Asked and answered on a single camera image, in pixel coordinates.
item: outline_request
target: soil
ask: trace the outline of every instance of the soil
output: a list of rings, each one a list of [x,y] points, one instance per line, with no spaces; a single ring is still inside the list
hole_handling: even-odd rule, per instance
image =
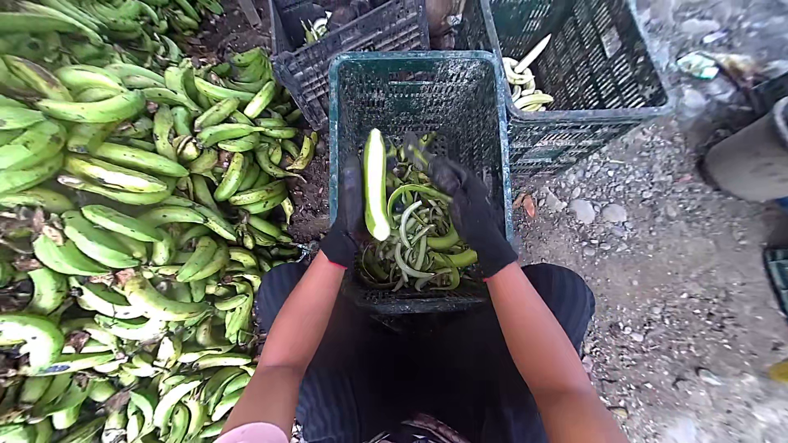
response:
[[[256,0],[255,5],[262,23],[257,28],[251,28],[237,1],[223,2],[225,15],[213,17],[204,26],[200,34],[202,45],[216,48],[217,55],[222,59],[232,52],[253,47],[263,47],[270,54],[271,20],[268,3]],[[310,132],[305,121],[301,121],[299,127],[305,134]],[[294,177],[285,180],[295,206],[288,231],[301,244],[319,240],[329,228],[328,134],[321,134],[320,138],[312,161],[300,172],[306,183]]]
[[[236,3],[226,3],[226,19],[203,43],[220,52],[269,47],[267,24],[244,31]],[[788,216],[774,203],[741,201],[704,182],[703,154],[756,115],[729,80],[689,78],[675,60],[710,50],[752,56],[764,75],[788,69],[788,1],[634,3],[678,98],[676,113],[558,177],[516,177],[513,196],[527,193],[536,206],[534,218],[522,207],[514,212],[521,262],[566,266],[594,291],[583,363],[632,442],[785,441],[788,386],[767,369],[788,358],[788,325],[762,252],[788,246]],[[265,9],[258,8],[267,23]],[[328,168],[323,147],[303,171],[306,184],[288,179],[299,242],[329,227]],[[568,206],[574,199],[590,204],[593,221],[578,220]],[[625,219],[605,220],[611,203]]]

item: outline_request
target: black plastic crate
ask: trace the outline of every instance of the black plastic crate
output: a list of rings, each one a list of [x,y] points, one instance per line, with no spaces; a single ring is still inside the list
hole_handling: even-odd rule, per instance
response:
[[[428,50],[424,0],[389,0],[304,46],[301,20],[314,21],[311,0],[269,0],[273,73],[314,130],[328,127],[329,64],[350,51]]]
[[[372,128],[397,143],[407,131],[437,131],[431,151],[474,171],[504,209],[512,239],[504,84],[484,51],[347,53],[331,64],[329,208],[336,217],[340,166],[363,149]],[[370,289],[348,275],[344,294],[379,313],[459,311],[488,297],[463,279],[455,291]]]
[[[526,113],[506,94],[516,175],[562,172],[673,109],[627,0],[468,0],[456,44],[520,59],[549,33],[530,68],[555,102]]]

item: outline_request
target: work glove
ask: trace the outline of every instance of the work glove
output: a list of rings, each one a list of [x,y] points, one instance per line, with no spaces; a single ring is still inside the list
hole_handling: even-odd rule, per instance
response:
[[[473,173],[448,158],[429,162],[427,174],[436,188],[449,194],[449,212],[460,238],[476,251],[485,277],[492,277],[517,254],[506,241],[503,210],[489,198],[487,187]]]
[[[364,189],[361,162],[355,155],[348,156],[340,175],[336,218],[329,233],[320,242],[320,249],[329,261],[347,269],[353,266],[359,245],[352,234],[359,230],[364,215]]]

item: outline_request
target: pile of green plantains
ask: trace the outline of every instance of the pile of green plantains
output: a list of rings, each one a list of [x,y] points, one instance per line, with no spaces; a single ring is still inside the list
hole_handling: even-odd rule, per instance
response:
[[[0,441],[211,439],[255,371],[261,277],[302,254],[282,179],[317,134],[260,49],[51,60],[0,56]]]
[[[184,56],[176,41],[223,12],[218,0],[4,1],[0,54],[49,66],[124,62],[164,69]]]

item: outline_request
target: green plastic crate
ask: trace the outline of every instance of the green plastic crate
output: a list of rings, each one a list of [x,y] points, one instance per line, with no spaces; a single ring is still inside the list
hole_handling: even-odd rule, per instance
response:
[[[560,173],[635,126],[673,110],[627,0],[467,0],[457,49],[521,59],[555,102],[522,112],[506,94],[509,162],[519,176]]]
[[[437,131],[431,151],[474,171],[504,209],[512,238],[506,111],[500,63],[484,51],[346,53],[329,70],[329,207],[348,155],[358,155],[372,128],[396,142],[406,131]],[[459,311],[488,297],[481,281],[455,291],[367,288],[348,275],[344,293],[380,313]]]

